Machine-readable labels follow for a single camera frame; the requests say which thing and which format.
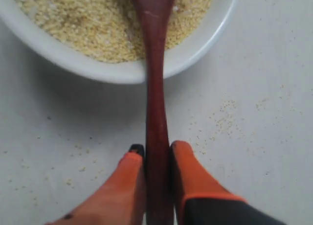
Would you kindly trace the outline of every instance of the white bowl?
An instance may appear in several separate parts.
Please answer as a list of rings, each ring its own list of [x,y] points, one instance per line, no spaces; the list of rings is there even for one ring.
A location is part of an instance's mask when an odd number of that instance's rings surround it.
[[[212,1],[200,27],[180,45],[166,51],[164,78],[187,69],[209,50],[225,27],[235,3],[236,0]],[[141,61],[108,64],[89,58],[37,27],[14,0],[0,0],[0,17],[35,52],[70,72],[118,84],[141,83],[145,79],[145,69]]]

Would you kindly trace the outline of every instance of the wooden spoon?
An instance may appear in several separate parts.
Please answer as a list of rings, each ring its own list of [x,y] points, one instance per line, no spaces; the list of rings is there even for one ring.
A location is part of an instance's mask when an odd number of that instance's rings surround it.
[[[168,20],[175,0],[132,0],[143,31],[148,67],[146,120],[147,224],[172,225],[170,148],[163,93]]]

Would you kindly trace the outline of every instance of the dark spot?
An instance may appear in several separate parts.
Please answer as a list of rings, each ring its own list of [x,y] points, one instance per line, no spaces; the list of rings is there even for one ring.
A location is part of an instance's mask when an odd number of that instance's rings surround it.
[[[71,215],[71,214],[66,214],[66,215],[63,217],[64,220],[71,219],[71,218],[73,218],[73,215]]]

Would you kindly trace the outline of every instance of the bowl rim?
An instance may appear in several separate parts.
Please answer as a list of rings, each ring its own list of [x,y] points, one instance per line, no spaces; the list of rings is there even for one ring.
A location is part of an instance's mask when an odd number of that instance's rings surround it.
[[[208,50],[212,47],[212,45],[216,42],[216,40],[219,38],[219,36],[222,34],[222,32],[225,29],[225,26],[229,23],[230,16],[237,4],[238,0],[231,0],[231,3],[226,10],[225,15],[223,16],[223,20],[220,22],[219,26],[216,28],[214,31],[213,35],[210,37],[209,40],[207,40],[201,48],[197,50],[196,53],[194,53],[185,63],[180,64],[175,67],[175,69],[169,69],[169,70],[164,70],[163,77],[164,78],[169,78],[171,76],[174,76],[187,68],[189,68],[191,65],[193,65],[197,60],[199,60],[204,54],[208,52]],[[102,82],[107,82],[107,83],[115,83],[115,84],[138,84],[142,83],[145,81],[145,70],[142,70],[142,74],[138,76],[117,76],[115,72],[102,72],[102,73],[97,73],[89,69],[83,69],[81,66],[75,66],[73,62],[69,61],[66,57],[61,56],[60,53],[51,53],[49,50],[49,47],[42,44],[42,43],[36,43],[35,40],[32,40],[28,34],[22,29],[22,27],[19,27],[20,22],[14,18],[9,17],[9,14],[5,14],[5,6],[2,6],[0,4],[0,17],[3,20],[3,22],[7,25],[7,27],[13,32],[13,34],[18,37],[24,44],[26,44],[29,48],[31,48],[33,51],[44,57],[45,59],[51,61],[52,63],[60,66],[61,68],[72,72],[74,74],[92,79],[92,80],[97,80],[97,81],[102,81]],[[137,65],[140,65],[144,63],[143,61],[134,61],[130,63],[137,63]]]

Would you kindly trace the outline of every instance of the white floor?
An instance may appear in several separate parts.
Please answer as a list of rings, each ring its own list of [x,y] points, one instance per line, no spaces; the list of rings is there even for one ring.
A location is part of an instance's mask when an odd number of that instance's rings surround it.
[[[209,54],[165,82],[171,140],[288,224],[313,220],[312,12],[313,0],[239,0]],[[63,72],[0,22],[1,224],[39,225],[91,194],[144,142],[144,95]]]

